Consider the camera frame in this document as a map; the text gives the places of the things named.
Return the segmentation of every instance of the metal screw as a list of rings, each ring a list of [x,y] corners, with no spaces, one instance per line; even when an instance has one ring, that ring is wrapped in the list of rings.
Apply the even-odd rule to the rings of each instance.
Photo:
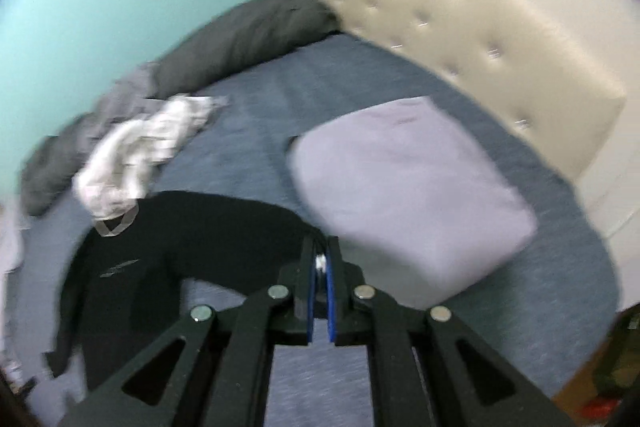
[[[201,304],[191,310],[191,318],[196,322],[208,321],[213,315],[213,311],[208,306]]]
[[[353,289],[353,294],[362,300],[369,300],[373,298],[373,295],[376,294],[376,289],[373,286],[369,286],[368,284],[361,284],[360,286],[356,286]]]
[[[451,318],[451,310],[446,306],[434,306],[429,314],[434,321],[438,322],[447,322]]]
[[[274,284],[267,290],[267,293],[272,299],[284,299],[289,295],[289,288],[282,284]]]

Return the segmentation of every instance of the cream leather upholstery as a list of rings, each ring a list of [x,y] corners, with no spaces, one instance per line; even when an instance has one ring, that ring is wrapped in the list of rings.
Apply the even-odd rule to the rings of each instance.
[[[622,84],[523,0],[324,1],[345,31],[436,71],[570,180],[625,103]]]

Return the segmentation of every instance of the headboard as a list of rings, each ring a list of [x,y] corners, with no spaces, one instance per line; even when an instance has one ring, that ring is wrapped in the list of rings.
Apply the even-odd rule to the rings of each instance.
[[[622,84],[524,0],[324,1],[345,31],[436,71],[570,180],[625,103]]]

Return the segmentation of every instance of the blue-gray bed sheet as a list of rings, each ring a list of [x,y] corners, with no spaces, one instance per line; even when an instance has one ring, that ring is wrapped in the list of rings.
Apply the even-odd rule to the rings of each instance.
[[[572,188],[434,74],[338,34],[201,94],[228,95],[230,106],[164,168],[154,190],[267,201],[311,222],[287,171],[287,139],[354,110],[430,96],[482,144],[533,207],[539,225],[522,253],[447,304],[548,395],[602,341],[616,312],[618,290],[607,251]],[[51,348],[66,265],[90,226],[82,206],[69,192],[64,194],[26,232],[24,265],[12,282],[12,344],[24,377],[36,376],[40,382],[29,401],[47,426],[84,396],[81,357],[74,357],[67,374],[51,380],[41,353]],[[206,283],[185,285],[185,309],[196,302],[220,308],[239,301],[239,296]],[[331,347],[322,327],[316,325],[312,347],[277,349],[267,425],[372,425],[364,348]]]

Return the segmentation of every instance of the pillowcase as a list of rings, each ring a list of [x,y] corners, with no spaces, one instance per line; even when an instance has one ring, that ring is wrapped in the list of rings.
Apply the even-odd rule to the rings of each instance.
[[[158,60],[158,93],[192,93],[338,31],[319,0],[250,0],[203,26]]]
[[[346,261],[400,303],[427,308],[522,250],[536,218],[476,140],[427,97],[322,124],[291,146],[302,200]]]

